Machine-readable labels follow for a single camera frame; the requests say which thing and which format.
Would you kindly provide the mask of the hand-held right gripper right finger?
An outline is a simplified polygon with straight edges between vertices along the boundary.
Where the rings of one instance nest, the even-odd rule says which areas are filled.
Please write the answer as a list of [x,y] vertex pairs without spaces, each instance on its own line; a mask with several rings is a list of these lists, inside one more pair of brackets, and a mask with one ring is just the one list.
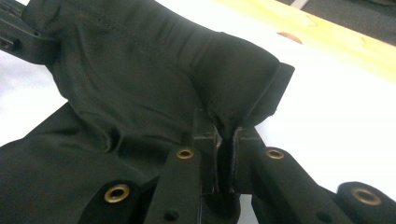
[[266,146],[254,129],[238,129],[233,150],[233,190],[252,196],[260,224],[353,224],[287,151]]

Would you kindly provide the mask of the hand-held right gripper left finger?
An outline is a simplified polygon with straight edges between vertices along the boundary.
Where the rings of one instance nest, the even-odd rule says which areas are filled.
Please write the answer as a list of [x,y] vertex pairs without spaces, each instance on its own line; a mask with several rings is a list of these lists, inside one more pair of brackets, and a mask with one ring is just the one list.
[[144,224],[201,224],[202,194],[213,191],[215,148],[216,137],[201,133],[168,154]]

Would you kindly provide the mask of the black shorts with blue stripes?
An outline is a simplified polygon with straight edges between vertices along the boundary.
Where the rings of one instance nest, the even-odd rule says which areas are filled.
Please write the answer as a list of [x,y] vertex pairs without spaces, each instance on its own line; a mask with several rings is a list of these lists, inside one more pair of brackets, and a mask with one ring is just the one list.
[[271,116],[293,69],[156,0],[30,0],[65,104],[0,147],[0,224],[142,224],[203,109],[220,136]]

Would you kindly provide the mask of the white table cover sheet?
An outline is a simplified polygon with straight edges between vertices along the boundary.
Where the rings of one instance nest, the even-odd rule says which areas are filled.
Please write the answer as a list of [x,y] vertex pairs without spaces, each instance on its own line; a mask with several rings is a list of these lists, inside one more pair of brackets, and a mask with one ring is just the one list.
[[[326,189],[353,224],[396,224],[396,85],[305,49],[266,24],[212,0],[156,0],[214,32],[250,42],[292,67],[275,112],[252,128],[268,147],[287,151]],[[24,105],[0,119],[0,147],[20,140],[65,104],[49,65],[24,61],[11,75],[25,89]],[[224,140],[203,109],[187,136],[216,137],[213,191],[202,194],[201,224],[250,224],[242,194],[233,190],[234,135]]]

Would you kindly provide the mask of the wooden table edge strip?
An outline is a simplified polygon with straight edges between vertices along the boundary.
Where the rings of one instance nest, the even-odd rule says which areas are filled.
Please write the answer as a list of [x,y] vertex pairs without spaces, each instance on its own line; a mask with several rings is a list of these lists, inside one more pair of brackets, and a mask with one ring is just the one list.
[[396,84],[396,47],[276,0],[212,0]]

